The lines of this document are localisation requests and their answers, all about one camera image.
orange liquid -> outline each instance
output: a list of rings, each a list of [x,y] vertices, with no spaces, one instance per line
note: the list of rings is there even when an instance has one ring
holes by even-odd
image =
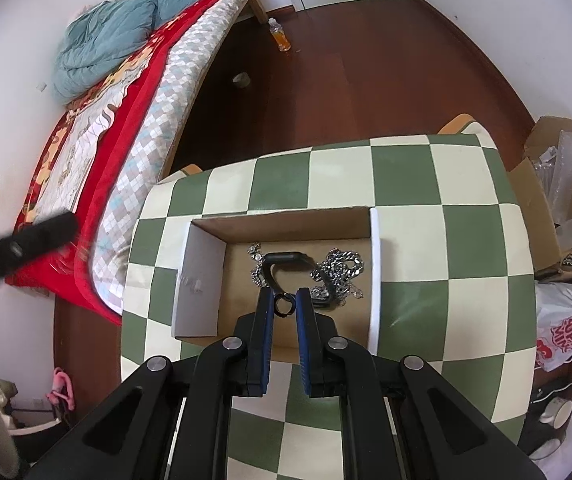
[[[288,41],[288,38],[286,37],[286,35],[282,30],[280,30],[279,32],[271,32],[271,34],[272,37],[275,38],[275,41],[277,42],[277,46],[279,47],[280,51],[285,52],[287,50],[290,50],[290,41]]]

pink object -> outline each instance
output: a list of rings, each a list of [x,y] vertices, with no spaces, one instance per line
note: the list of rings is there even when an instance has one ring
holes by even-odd
[[[46,398],[53,406],[58,406],[60,400],[67,404],[68,411],[74,411],[74,394],[72,393],[72,381],[66,372],[61,368],[54,369],[52,379],[52,391],[46,394]]]

green and white checkered tablecloth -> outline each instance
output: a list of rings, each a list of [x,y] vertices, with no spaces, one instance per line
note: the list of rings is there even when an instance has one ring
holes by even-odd
[[[185,224],[210,214],[376,206],[378,354],[431,362],[517,441],[532,384],[535,300],[528,238],[490,135],[383,137],[262,156],[157,185],[133,237],[122,377],[198,348],[170,336]],[[273,362],[268,393],[233,400],[228,478],[342,478],[337,399],[308,399],[298,365]]]

blue gripper pad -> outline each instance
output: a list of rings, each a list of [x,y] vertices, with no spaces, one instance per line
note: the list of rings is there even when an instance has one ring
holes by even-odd
[[[297,296],[295,297],[295,316],[297,316],[297,339],[299,341],[301,383],[304,385],[304,393],[307,396],[310,396],[310,354],[308,352],[308,339],[306,337],[301,290],[297,291]]]
[[[268,381],[271,373],[271,354],[272,354],[272,328],[274,326],[273,308],[275,297],[271,291],[268,302],[268,311],[266,312],[266,324],[263,333],[263,348],[261,355],[263,356],[263,363],[261,366],[261,390],[264,395],[268,391]]]

teal comforter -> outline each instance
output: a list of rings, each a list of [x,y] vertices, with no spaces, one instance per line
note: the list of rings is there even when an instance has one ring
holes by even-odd
[[[114,0],[72,22],[54,60],[53,94],[67,104],[140,49],[156,28],[198,0]]]

